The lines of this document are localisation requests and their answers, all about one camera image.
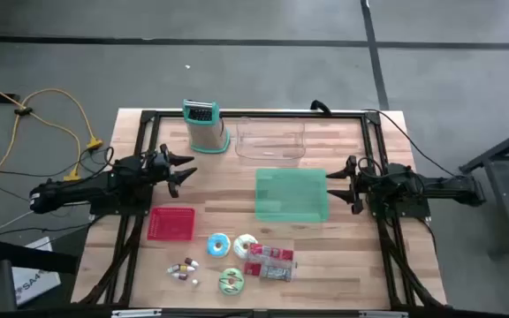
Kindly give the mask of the silver metal bracket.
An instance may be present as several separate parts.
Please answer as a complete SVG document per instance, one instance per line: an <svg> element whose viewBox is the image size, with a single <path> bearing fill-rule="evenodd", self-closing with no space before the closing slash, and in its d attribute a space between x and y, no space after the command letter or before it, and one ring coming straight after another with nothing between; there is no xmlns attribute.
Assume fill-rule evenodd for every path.
<svg viewBox="0 0 509 318"><path fill-rule="evenodd" d="M161 316L162 313L163 310L161 308L125 309L112 311L110 318L152 318Z"/></svg>
<svg viewBox="0 0 509 318"><path fill-rule="evenodd" d="M407 312L383 311L383 310L362 310L359 318L409 318Z"/></svg>

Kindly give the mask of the translucent teal plastic bin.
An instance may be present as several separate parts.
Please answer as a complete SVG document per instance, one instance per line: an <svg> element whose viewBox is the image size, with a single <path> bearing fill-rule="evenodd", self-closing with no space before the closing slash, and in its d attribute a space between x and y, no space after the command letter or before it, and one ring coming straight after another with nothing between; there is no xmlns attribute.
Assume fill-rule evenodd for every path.
<svg viewBox="0 0 509 318"><path fill-rule="evenodd" d="M326 171L259 169L255 215L266 223L323 223L329 219Z"/></svg>

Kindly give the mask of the white frosted toy donut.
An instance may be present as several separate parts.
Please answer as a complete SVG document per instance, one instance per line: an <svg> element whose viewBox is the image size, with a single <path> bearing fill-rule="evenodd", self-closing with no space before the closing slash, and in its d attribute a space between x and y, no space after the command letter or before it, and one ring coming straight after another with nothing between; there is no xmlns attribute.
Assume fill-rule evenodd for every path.
<svg viewBox="0 0 509 318"><path fill-rule="evenodd" d="M242 234L233 241L233 252L241 259L245 260L251 245L257 244L258 240L250 234Z"/></svg>

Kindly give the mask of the steel grater with teal trim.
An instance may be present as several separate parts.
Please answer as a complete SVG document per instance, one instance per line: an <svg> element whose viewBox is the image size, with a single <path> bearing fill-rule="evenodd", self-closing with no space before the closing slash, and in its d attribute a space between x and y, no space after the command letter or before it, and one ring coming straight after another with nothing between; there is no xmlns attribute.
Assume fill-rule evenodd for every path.
<svg viewBox="0 0 509 318"><path fill-rule="evenodd" d="M192 150L203 154L221 154L227 150L230 133L216 102L184 100L182 113Z"/></svg>

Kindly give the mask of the blue frosted toy donut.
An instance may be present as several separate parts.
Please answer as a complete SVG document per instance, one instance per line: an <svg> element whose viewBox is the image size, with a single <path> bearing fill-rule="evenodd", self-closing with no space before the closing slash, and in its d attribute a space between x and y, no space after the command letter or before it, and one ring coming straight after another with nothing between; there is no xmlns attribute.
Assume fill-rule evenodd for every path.
<svg viewBox="0 0 509 318"><path fill-rule="evenodd" d="M231 249L231 241L226 234L213 233L207 240L207 253L213 257L225 257Z"/></svg>

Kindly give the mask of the red snack package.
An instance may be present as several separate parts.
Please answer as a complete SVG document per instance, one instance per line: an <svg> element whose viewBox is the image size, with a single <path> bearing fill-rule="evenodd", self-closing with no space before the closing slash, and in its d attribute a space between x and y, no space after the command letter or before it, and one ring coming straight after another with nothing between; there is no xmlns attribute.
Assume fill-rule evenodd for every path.
<svg viewBox="0 0 509 318"><path fill-rule="evenodd" d="M244 273L259 278L290 282L296 268L294 251L253 243L247 249Z"/></svg>

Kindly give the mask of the black aluminium rig frame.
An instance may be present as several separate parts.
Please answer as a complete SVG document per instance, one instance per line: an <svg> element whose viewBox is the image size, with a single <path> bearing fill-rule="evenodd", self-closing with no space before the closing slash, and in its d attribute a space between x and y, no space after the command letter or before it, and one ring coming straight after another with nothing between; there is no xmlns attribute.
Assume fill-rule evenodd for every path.
<svg viewBox="0 0 509 318"><path fill-rule="evenodd" d="M278 111L255 112L266 118ZM324 223L264 223L255 216L255 173L259 167L298 166L306 169L340 170L349 155L366 154L361 121L357 118L325 117L309 112L302 118L296 111L288 117L305 122L306 154L300 160L252 160L234 151L236 123L242 117L224 119L232 131L230 149L221 155L204 155L188 146L186 123L164 115L159 125L158 144L166 143L180 155L195 160L178 169L198 170L179 188L173 199L165 184L155 187L152 206L195 209L194 238L191 241L147 240L145 219L133 275L131 307L201 307L256 309L385 309L390 305L377 228L365 209L352 215L343 201L328 195L330 218ZM110 266L120 217L106 216L87 235L72 301L82 300ZM407 259L422 284L440 302L446 303L432 238L426 227L414 219L401 221ZM224 233L231 241L251 234L269 246L294 251L298 268L290 283L259 280L246 276L245 289L236 296L218 290L220 273L227 268L243 268L233 254L214 258L207 254L207 239ZM165 270L186 257L199 262L198 270L181 281Z"/></svg>

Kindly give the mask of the white printed cardboard box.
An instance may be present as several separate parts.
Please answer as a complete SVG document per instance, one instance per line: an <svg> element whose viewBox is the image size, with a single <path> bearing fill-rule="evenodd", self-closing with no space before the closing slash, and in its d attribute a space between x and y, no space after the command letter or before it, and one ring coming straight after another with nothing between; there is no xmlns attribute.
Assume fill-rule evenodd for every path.
<svg viewBox="0 0 509 318"><path fill-rule="evenodd" d="M57 272L12 267L16 305L19 307L61 284Z"/></svg>

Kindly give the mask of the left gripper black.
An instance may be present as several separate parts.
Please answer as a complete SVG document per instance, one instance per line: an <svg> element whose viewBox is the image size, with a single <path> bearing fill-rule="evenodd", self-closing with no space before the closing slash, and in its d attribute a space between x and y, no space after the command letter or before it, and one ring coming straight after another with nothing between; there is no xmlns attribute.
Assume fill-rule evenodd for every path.
<svg viewBox="0 0 509 318"><path fill-rule="evenodd" d="M147 168L155 184L165 181L171 197L178 198L177 186L194 174L197 169L193 167L186 170L174 170L174 167L193 160L193 156L175 155L166 144L161 144L159 150L154 153L153 158L147 164Z"/></svg>

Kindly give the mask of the clear plastic container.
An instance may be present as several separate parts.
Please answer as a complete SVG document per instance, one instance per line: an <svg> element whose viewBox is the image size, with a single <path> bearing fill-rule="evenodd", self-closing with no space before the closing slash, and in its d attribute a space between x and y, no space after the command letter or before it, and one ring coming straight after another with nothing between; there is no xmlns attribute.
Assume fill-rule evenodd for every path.
<svg viewBox="0 0 509 318"><path fill-rule="evenodd" d="M294 160L306 154L305 123L299 118L242 117L235 151L253 160Z"/></svg>

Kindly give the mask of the red mesh plastic basket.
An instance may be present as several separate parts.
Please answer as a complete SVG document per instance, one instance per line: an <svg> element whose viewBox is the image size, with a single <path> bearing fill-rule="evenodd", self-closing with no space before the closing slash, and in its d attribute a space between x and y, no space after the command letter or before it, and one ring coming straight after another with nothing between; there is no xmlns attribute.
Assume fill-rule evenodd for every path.
<svg viewBox="0 0 509 318"><path fill-rule="evenodd" d="M191 241L194 238L195 210L182 207L157 207L149 214L147 239L154 241Z"/></svg>

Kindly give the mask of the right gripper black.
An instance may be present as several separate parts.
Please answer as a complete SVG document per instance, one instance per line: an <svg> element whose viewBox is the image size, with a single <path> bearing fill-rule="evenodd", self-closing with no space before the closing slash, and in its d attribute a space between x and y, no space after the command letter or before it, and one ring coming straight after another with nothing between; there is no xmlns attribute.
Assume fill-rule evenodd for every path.
<svg viewBox="0 0 509 318"><path fill-rule="evenodd" d="M361 169L358 166L355 155L349 155L346 160L346 170L339 170L326 175L326 178L345 179L350 178L349 190L328 190L327 193L338 197L347 204L353 204L351 211L354 215L360 214L363 210L363 201L360 197L361 193L365 193L367 186L365 185L364 173L369 172L368 167Z"/></svg>

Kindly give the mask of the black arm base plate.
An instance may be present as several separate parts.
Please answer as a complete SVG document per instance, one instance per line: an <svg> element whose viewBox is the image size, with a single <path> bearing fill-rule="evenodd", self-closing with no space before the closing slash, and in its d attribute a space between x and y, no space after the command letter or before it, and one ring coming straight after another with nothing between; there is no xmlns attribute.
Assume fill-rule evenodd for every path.
<svg viewBox="0 0 509 318"><path fill-rule="evenodd" d="M120 188L92 201L90 213L96 216L145 216L151 206L153 188L152 185Z"/></svg>
<svg viewBox="0 0 509 318"><path fill-rule="evenodd" d="M419 197L381 197L368 195L370 211L378 218L425 218L430 216L428 200Z"/></svg>

